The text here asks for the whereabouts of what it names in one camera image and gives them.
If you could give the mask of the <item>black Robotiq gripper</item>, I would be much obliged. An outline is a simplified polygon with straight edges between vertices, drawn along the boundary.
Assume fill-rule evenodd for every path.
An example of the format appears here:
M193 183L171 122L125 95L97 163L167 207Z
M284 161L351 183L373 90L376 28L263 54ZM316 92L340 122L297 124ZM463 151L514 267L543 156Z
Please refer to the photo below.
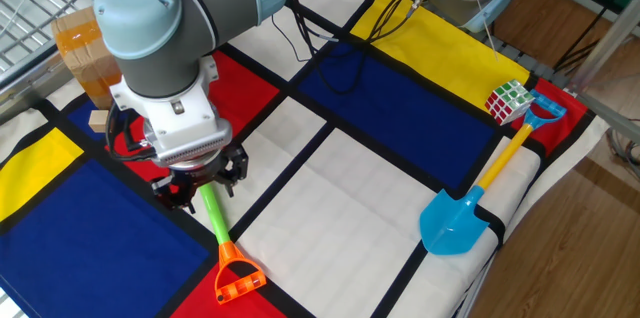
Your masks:
M201 184L220 183L230 198L233 187L248 175L249 157L241 144L232 143L200 157L171 164L170 174L150 181L155 198L170 210L196 210L192 199Z

